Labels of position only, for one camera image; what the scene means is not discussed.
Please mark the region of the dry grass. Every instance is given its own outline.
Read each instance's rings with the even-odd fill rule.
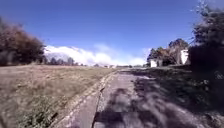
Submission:
[[[112,71],[68,66],[1,67],[0,127],[48,127],[69,100]]]

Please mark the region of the tree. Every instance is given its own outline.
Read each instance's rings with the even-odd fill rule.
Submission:
[[[164,49],[162,47],[152,49],[148,58],[147,58],[147,65],[150,65],[150,59],[157,59],[162,60],[164,66],[174,64],[174,59],[169,54],[169,49]]]
[[[68,65],[70,65],[70,66],[71,66],[71,65],[74,65],[74,60],[73,60],[71,57],[69,57],[67,63],[68,63]]]
[[[58,65],[57,60],[54,57],[51,58],[50,65]]]
[[[180,53],[181,50],[187,49],[189,47],[189,44],[184,41],[183,39],[177,39],[175,41],[171,41],[169,43],[169,56],[172,58],[175,64],[180,64]]]
[[[193,30],[194,45],[189,50],[191,69],[203,73],[202,79],[209,81],[206,86],[212,101],[223,107],[224,11],[205,5],[198,12],[203,22]]]
[[[0,59],[6,61],[3,65],[42,62],[44,45],[20,26],[9,25],[0,18],[0,54]]]
[[[215,70],[223,67],[224,11],[203,6],[203,22],[195,25],[194,45],[189,50],[192,69]]]
[[[66,65],[66,63],[62,59],[58,59],[57,64],[58,65]]]

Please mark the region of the white cloud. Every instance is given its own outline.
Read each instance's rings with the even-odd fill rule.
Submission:
[[[142,57],[131,56],[127,53],[120,52],[104,44],[94,45],[95,51],[84,50],[77,47],[54,47],[47,46],[45,48],[46,56],[50,54],[58,55],[62,59],[66,55],[72,57],[75,62],[87,64],[87,65],[142,65],[145,64],[146,59]]]

